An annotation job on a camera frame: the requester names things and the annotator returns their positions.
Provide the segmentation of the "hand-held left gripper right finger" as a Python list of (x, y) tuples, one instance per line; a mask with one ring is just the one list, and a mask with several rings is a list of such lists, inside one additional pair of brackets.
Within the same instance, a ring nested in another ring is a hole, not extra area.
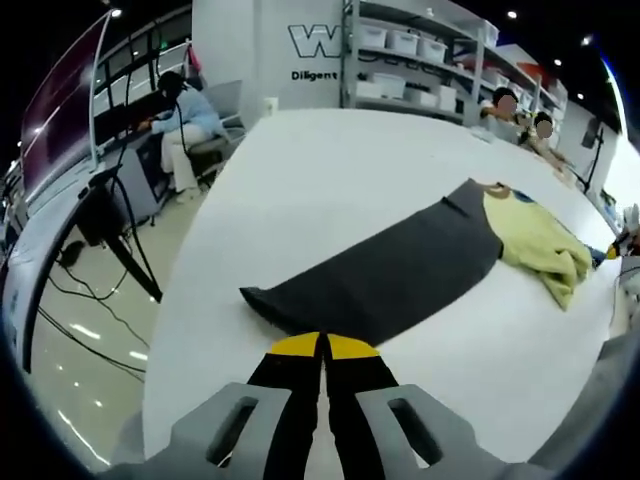
[(326, 336), (329, 423), (347, 479), (487, 479), (493, 456), (471, 425), (401, 385), (369, 344)]

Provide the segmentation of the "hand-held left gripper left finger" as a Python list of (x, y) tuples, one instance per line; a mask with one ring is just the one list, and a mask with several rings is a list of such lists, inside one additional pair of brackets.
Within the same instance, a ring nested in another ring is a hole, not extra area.
[(313, 433), (323, 335), (285, 338), (246, 383), (232, 382), (177, 421), (181, 479), (302, 479)]

